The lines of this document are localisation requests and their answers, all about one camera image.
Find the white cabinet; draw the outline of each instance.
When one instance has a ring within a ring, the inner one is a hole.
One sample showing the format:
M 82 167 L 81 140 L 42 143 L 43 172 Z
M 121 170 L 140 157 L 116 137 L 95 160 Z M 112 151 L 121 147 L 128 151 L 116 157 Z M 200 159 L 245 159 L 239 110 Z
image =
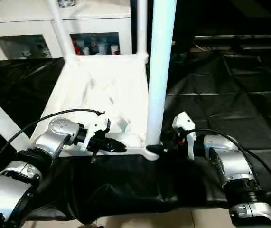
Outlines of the white cabinet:
M 129 0 L 77 0 L 60 8 L 64 26 L 84 54 L 131 54 L 131 10 Z M 62 57 L 46 0 L 3 0 L 0 3 L 0 60 Z

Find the black cable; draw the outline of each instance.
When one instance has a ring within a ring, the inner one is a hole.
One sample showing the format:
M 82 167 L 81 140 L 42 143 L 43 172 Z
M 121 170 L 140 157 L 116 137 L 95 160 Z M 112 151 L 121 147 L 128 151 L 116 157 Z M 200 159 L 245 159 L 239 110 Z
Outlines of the black cable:
M 267 172 L 271 175 L 271 169 L 269 168 L 269 166 L 256 154 L 254 154 L 253 152 L 251 152 L 250 150 L 242 147 L 236 140 L 234 140 L 233 138 L 229 137 L 227 134 L 223 134 L 217 130 L 213 130 L 213 129 L 207 129 L 207 128 L 199 128 L 199 129 L 192 129 L 192 130 L 186 130 L 186 134 L 192 133 L 192 132 L 212 132 L 215 134 L 219 134 L 221 136 L 223 136 L 224 138 L 228 139 L 229 141 L 231 141 L 244 155 L 244 157 L 248 160 L 246 153 L 248 153 L 249 155 L 251 155 L 252 157 L 254 157 L 258 162 L 260 162 L 264 168 L 267 170 Z M 271 207 L 271 202 L 270 199 L 268 198 L 267 200 L 268 204 Z
M 53 116 L 56 116 L 56 115 L 60 115 L 60 114 L 64 114 L 64 113 L 71 113 L 71 112 L 91 112 L 91 113 L 95 113 L 97 114 L 98 116 L 103 114 L 101 112 L 98 112 L 98 111 L 95 111 L 95 110 L 92 110 L 92 109 L 84 109 L 84 108 L 77 108 L 77 109 L 68 109 L 68 110 L 64 110 L 64 111 L 61 111 L 61 112 L 58 112 L 58 113 L 53 113 L 53 114 L 50 114 L 50 115 L 46 115 L 36 121 L 33 121 L 32 123 L 28 124 L 26 127 L 22 128 L 19 132 L 17 132 L 15 135 L 12 136 L 12 138 L 10 138 L 7 143 L 3 146 L 3 148 L 0 150 L 0 156 L 2 155 L 2 153 L 5 151 L 5 149 L 10 145 L 10 143 L 16 139 L 21 133 L 23 133 L 26 129 L 28 129 L 29 127 L 39 123 L 40 121 L 43 121 L 45 119 L 48 119 L 50 117 L 53 117 Z

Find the metal frame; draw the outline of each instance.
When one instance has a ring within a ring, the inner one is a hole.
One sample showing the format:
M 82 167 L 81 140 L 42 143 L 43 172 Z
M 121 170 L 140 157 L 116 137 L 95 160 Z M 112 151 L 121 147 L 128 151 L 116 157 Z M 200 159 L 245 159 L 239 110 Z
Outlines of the metal frame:
M 69 62 L 77 62 L 73 44 L 65 31 L 59 14 L 57 0 L 48 0 L 50 11 L 56 25 L 56 36 L 59 39 L 64 58 Z M 171 52 L 171 41 L 174 27 L 176 0 L 155 1 L 153 8 L 153 29 L 150 61 L 149 113 L 147 122 L 146 144 L 158 144 L 168 78 L 168 67 Z M 138 0 L 138 45 L 137 54 L 147 61 L 147 0 Z M 20 128 L 0 107 L 0 134 L 8 140 Z M 21 134 L 11 145 L 22 150 L 30 145 L 30 140 Z

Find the black surface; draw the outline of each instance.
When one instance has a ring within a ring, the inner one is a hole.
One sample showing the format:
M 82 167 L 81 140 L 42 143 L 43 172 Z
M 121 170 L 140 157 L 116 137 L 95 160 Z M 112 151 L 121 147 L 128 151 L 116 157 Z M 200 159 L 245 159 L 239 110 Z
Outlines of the black surface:
M 183 64 L 172 63 L 164 130 L 182 111 L 198 128 L 219 130 L 254 149 L 271 168 L 271 51 L 197 53 L 188 55 Z M 37 209 L 28 219 L 77 218 L 88 223 L 105 215 L 227 207 L 217 171 L 204 159 L 167 155 L 148 161 L 120 155 L 98 157 L 96 164 L 90 164 L 90 159 L 58 159 L 40 185 Z M 270 175 L 252 162 L 271 197 Z

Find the white shelf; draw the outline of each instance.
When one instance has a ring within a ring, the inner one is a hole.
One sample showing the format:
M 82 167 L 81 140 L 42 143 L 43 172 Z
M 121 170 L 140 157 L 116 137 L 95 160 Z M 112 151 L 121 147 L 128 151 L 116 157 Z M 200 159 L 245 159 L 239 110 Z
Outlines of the white shelf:
M 60 8 L 62 19 L 130 18 L 130 0 L 76 0 L 76 5 Z M 46 0 L 3 0 L 0 23 L 52 20 Z

